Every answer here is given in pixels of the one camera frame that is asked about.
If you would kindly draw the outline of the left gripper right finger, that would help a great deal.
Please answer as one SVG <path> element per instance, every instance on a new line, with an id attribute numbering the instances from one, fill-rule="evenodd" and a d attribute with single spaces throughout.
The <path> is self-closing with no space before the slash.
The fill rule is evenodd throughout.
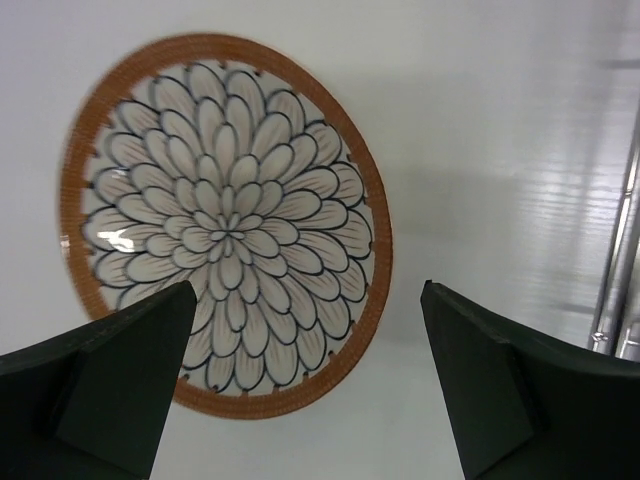
<path id="1" fill-rule="evenodd" d="M 639 365 L 431 280 L 421 307 L 467 479 L 636 479 Z"/>

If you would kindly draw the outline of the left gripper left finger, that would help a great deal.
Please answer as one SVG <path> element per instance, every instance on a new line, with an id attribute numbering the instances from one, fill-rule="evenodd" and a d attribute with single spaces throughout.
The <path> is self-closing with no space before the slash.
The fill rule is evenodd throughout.
<path id="1" fill-rule="evenodd" d="M 2 478 L 149 478 L 196 303 L 181 281 L 2 356 Z"/>

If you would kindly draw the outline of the floral brown-rim plate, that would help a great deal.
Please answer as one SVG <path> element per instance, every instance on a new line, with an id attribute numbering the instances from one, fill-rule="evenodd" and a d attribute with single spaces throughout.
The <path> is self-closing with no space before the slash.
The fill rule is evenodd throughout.
<path id="1" fill-rule="evenodd" d="M 113 66 L 71 125 L 58 212 L 91 319 L 192 285 L 175 398 L 209 415 L 329 393 L 389 294 L 389 206 L 363 137 L 310 73 L 241 37 L 169 36 Z"/>

